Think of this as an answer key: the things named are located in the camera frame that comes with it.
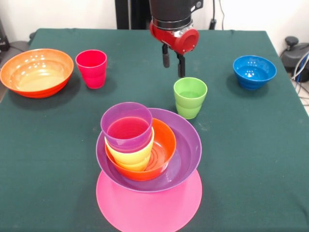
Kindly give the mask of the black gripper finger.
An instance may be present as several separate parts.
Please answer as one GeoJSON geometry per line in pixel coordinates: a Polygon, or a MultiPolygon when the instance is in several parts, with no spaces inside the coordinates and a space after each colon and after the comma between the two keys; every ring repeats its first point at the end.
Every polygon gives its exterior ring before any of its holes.
{"type": "Polygon", "coordinates": [[[183,78],[185,76],[185,57],[182,54],[176,53],[177,59],[179,60],[178,63],[178,76],[183,78]]]}
{"type": "Polygon", "coordinates": [[[167,44],[162,45],[162,57],[163,57],[163,65],[165,68],[169,68],[170,61],[169,61],[169,47],[167,44]]]}

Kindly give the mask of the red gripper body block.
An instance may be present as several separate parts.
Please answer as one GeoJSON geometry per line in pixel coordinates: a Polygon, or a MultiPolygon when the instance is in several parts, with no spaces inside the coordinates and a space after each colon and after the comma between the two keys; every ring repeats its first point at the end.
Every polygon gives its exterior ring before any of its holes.
{"type": "Polygon", "coordinates": [[[168,53],[168,49],[184,55],[195,49],[199,39],[199,32],[193,27],[192,21],[184,28],[173,30],[160,29],[151,22],[150,32],[163,44],[162,53],[164,55],[168,53]]]}

